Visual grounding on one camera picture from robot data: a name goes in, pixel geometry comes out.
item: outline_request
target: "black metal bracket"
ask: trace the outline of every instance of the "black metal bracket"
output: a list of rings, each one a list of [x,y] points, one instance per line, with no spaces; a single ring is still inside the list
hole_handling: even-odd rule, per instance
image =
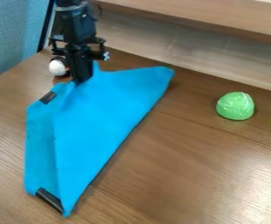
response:
[[[46,191],[46,189],[40,187],[37,192],[36,192],[36,196],[38,196],[39,198],[41,198],[43,201],[45,201],[48,205],[50,205],[51,207],[53,207],[54,209],[56,209],[58,212],[60,212],[61,214],[64,211],[64,208],[60,202],[60,200],[53,196],[51,193],[49,193],[48,191]]]
[[[45,15],[45,22],[43,24],[40,40],[39,40],[39,43],[38,43],[37,52],[42,51],[44,46],[45,46],[45,41],[46,41],[46,38],[47,38],[48,29],[49,29],[49,26],[50,26],[50,23],[51,23],[51,20],[52,20],[53,6],[54,6],[54,0],[49,0],[46,15]]]
[[[57,94],[50,91],[45,96],[43,96],[40,99],[40,101],[43,102],[44,104],[48,104],[50,101],[52,101],[56,97],[57,97]]]
[[[66,53],[70,52],[72,50],[72,46],[67,47],[58,47],[58,42],[67,44],[64,40],[64,36],[59,34],[59,35],[54,35],[50,38],[52,41],[52,55],[57,55],[57,56],[65,56]],[[93,44],[97,45],[99,48],[97,51],[92,51],[90,47],[85,47],[86,45],[76,45],[75,51],[81,51],[81,53],[87,55],[87,57],[90,60],[108,60],[108,53],[106,51],[106,47],[104,44],[106,43],[106,40],[104,38],[96,38],[92,37],[87,40],[87,44]]]

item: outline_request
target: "green ball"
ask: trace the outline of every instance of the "green ball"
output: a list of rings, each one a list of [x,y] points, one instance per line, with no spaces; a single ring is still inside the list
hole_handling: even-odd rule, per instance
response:
[[[219,99],[216,107],[219,115],[237,121],[250,118],[254,114],[254,109],[255,105],[252,97],[241,92],[224,95]]]

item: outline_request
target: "white ball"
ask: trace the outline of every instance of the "white ball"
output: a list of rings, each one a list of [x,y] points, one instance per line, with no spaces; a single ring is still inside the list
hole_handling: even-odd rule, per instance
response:
[[[62,63],[62,61],[55,59],[55,60],[52,60],[51,63],[49,63],[49,71],[53,75],[61,76],[61,75],[66,74],[66,67]]]

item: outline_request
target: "shelf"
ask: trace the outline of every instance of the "shelf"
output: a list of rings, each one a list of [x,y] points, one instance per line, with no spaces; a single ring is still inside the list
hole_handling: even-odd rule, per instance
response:
[[[103,9],[271,44],[271,0],[100,0]]]
[[[114,49],[271,90],[271,45],[107,10],[98,31]]]

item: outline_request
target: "blue towel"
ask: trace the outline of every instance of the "blue towel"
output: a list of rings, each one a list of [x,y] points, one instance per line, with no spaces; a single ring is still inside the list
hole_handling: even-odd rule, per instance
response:
[[[166,67],[103,72],[75,86],[56,85],[48,104],[27,109],[24,187],[43,187],[69,216],[90,182],[132,129],[162,97],[173,76]]]

